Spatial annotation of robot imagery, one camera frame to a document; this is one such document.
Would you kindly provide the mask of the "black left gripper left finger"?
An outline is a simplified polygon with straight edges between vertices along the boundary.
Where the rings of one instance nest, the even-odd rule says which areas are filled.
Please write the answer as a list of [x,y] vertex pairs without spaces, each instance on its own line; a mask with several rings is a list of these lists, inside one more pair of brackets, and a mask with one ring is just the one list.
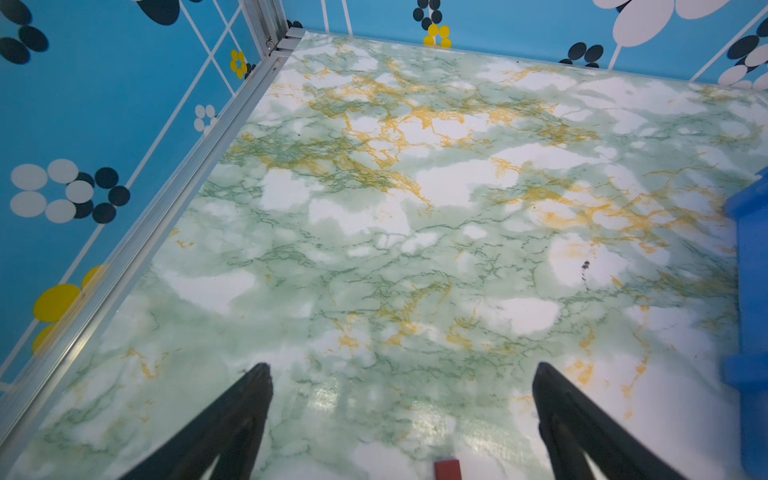
[[125,479],[248,479],[265,431],[273,383],[258,363]]

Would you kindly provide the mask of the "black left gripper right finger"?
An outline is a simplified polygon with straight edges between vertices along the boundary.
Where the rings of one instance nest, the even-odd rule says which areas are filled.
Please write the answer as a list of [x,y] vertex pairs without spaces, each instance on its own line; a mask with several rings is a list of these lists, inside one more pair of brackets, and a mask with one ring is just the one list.
[[551,364],[538,364],[532,394],[555,478],[592,479],[591,464],[608,479],[682,477]]

